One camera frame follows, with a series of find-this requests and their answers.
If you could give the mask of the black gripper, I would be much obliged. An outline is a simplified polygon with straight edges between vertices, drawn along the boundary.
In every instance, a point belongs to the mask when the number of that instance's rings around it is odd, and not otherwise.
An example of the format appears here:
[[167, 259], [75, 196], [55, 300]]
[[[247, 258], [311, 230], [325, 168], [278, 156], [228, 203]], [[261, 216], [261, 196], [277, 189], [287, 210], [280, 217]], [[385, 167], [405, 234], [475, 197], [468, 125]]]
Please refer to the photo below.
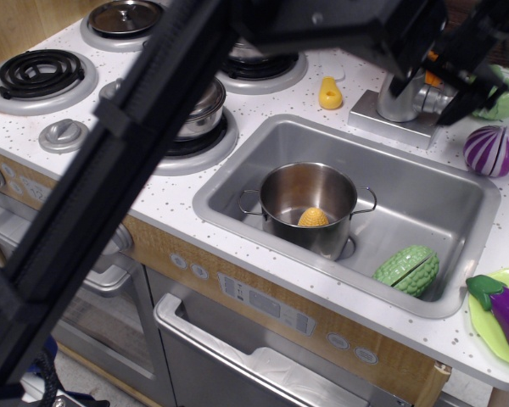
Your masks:
[[434, 44], [435, 59], [394, 63], [389, 92], [398, 97], [409, 86], [422, 88], [428, 70], [456, 90], [438, 125], [453, 125], [476, 110], [491, 109], [509, 86], [484, 61], [508, 38], [509, 1], [479, 1], [461, 25]]

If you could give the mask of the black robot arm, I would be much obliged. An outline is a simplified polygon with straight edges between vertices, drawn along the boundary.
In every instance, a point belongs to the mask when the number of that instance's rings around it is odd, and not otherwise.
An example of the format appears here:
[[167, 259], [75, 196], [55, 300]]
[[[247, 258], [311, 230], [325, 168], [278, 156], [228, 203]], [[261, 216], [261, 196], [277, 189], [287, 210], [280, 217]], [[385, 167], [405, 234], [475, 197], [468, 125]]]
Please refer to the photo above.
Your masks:
[[[129, 214], [141, 231], [136, 248], [144, 264], [167, 265], [173, 254], [193, 258], [243, 277], [273, 298], [305, 310], [315, 331], [294, 333], [257, 311], [235, 304], [244, 314], [301, 348], [342, 364], [354, 375], [411, 404], [436, 363], [465, 371], [509, 392], [509, 364], [473, 337], [451, 345], [466, 325], [462, 296], [466, 279], [485, 272], [499, 256], [509, 257], [509, 237], [496, 235], [496, 213], [509, 203], [489, 180], [439, 162], [408, 155], [349, 133], [332, 132], [299, 114], [247, 118], [249, 136], [202, 187], [182, 181], [176, 192], [150, 197], [144, 185], [196, 98], [241, 36], [263, 51], [286, 53], [343, 47], [370, 64], [410, 79], [431, 69], [460, 91], [446, 108], [450, 123], [489, 104], [495, 81], [459, 78], [480, 71], [481, 59], [509, 35], [509, 1], [482, 1], [467, 19], [444, 33], [441, 1], [185, 1], [175, 4], [112, 100], [101, 102], [96, 125], [51, 191], [19, 250], [0, 269], [0, 388], [20, 393], [20, 378], [33, 361], [83, 277], [112, 233]], [[210, 222], [199, 209], [186, 214], [177, 204], [196, 192], [210, 194], [238, 173], [249, 155], [276, 126], [301, 147], [336, 159], [357, 180], [374, 180], [384, 207], [413, 220], [458, 226], [458, 254], [442, 295], [424, 303], [353, 270], [328, 274], [312, 268], [313, 256], [257, 231], [233, 231], [223, 219]]]

